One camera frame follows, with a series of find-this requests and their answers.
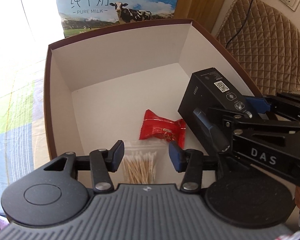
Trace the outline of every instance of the grass image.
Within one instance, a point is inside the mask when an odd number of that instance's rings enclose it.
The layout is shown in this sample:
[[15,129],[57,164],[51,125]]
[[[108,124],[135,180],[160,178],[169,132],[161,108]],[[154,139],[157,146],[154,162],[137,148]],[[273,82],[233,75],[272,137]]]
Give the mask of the grass image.
[[65,37],[70,37],[70,36],[73,36],[73,35],[77,35],[79,33],[83,33],[83,32],[88,32],[90,31],[90,29],[65,29],[63,30],[63,33],[65,35]]

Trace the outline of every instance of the quilted cushion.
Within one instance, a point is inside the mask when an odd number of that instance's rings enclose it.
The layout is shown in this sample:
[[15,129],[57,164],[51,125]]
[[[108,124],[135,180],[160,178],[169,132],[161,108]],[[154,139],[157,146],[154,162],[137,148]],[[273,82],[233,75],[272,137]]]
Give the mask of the quilted cushion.
[[[251,0],[234,0],[216,36],[226,46]],[[300,91],[300,32],[279,10],[254,0],[246,25],[228,46],[263,94]]]

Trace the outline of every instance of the gray ridged plate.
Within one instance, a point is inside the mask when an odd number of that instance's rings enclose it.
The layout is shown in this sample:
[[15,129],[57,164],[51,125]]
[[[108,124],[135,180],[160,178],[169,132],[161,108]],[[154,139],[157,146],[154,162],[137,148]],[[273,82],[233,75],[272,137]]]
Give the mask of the gray ridged plate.
[[125,185],[97,195],[72,221],[49,228],[12,223],[0,240],[273,240],[291,233],[284,225],[233,227],[213,216],[198,195],[175,185]]

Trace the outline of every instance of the cow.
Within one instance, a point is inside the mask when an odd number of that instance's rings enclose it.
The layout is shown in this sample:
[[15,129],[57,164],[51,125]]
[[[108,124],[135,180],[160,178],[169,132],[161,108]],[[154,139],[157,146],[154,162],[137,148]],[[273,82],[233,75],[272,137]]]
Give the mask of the cow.
[[114,6],[121,24],[151,20],[151,12],[124,8],[128,6],[127,3],[116,2],[109,5]]

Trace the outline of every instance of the qr code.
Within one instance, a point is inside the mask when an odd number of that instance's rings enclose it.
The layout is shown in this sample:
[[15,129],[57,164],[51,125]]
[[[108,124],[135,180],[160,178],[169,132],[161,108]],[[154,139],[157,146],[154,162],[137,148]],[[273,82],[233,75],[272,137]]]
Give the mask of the qr code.
[[230,90],[222,81],[215,82],[215,85],[220,89],[222,93]]

